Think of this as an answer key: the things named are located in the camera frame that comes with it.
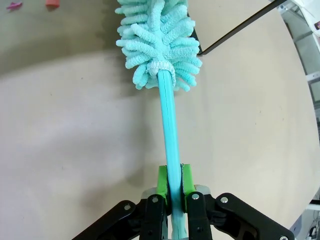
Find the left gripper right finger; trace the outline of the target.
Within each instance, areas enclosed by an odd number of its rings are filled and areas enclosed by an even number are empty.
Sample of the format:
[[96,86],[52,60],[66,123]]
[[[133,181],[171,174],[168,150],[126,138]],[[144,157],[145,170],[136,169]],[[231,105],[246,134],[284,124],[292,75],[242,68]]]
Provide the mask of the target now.
[[210,189],[195,185],[189,164],[181,166],[188,237],[211,240],[215,227],[233,240],[293,240],[294,234],[231,193],[212,197]]

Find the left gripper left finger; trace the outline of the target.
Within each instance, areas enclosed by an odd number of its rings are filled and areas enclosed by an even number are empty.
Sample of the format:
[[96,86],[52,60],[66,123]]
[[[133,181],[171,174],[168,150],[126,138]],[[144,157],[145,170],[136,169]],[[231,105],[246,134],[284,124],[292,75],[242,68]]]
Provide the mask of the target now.
[[139,203],[122,200],[74,237],[75,240],[165,240],[171,214],[167,167],[158,168],[157,186],[143,192]]

